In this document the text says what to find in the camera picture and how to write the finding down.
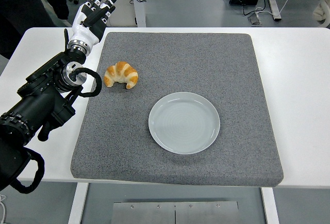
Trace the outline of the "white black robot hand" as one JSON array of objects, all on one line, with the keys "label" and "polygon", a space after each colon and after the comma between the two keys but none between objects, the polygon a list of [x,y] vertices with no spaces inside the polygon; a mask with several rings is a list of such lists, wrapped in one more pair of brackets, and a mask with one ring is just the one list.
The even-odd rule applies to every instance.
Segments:
[{"label": "white black robot hand", "polygon": [[90,53],[92,47],[101,41],[116,1],[86,0],[73,21],[73,36],[69,39],[68,48],[77,46]]}]

